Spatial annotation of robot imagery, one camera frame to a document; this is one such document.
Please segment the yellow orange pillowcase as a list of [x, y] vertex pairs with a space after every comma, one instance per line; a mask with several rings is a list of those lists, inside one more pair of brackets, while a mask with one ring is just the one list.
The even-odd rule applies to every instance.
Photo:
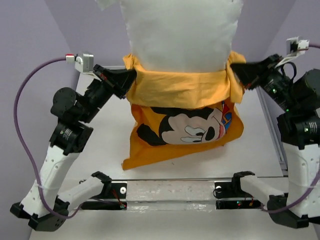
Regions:
[[135, 125], [122, 168], [212, 150], [240, 138], [244, 123], [236, 104], [245, 89], [231, 64], [245, 61], [232, 51], [220, 71], [161, 72], [144, 69], [132, 54], [125, 56], [124, 66], [137, 77], [126, 94]]

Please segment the white pillow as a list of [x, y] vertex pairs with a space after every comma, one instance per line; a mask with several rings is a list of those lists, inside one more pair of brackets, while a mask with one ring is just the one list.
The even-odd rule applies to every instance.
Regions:
[[130, 49], [147, 71], [225, 69], [243, 0], [121, 0]]

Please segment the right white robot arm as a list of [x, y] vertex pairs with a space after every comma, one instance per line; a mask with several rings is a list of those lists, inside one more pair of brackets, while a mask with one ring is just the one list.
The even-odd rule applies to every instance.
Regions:
[[246, 89], [262, 88], [283, 110], [277, 127], [286, 149], [288, 191], [269, 186], [250, 171], [235, 173], [230, 190], [235, 196], [257, 199], [274, 223], [299, 229], [320, 222], [320, 156], [307, 153], [320, 148], [320, 71], [311, 69], [299, 79], [288, 77], [284, 70], [288, 63], [274, 54], [260, 62], [231, 64]]

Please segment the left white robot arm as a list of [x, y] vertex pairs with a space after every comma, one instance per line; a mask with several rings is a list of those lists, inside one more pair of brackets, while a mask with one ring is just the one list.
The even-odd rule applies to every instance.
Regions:
[[101, 200], [115, 194], [112, 179], [100, 171], [70, 190], [60, 192], [68, 171], [92, 135], [89, 123], [112, 96], [125, 98], [137, 72], [95, 65], [92, 76], [93, 81], [84, 94], [69, 87], [54, 94], [50, 112], [57, 117], [57, 125], [49, 139], [44, 163], [36, 170], [29, 193], [10, 208], [16, 217], [27, 219], [35, 231], [56, 231], [87, 200]]

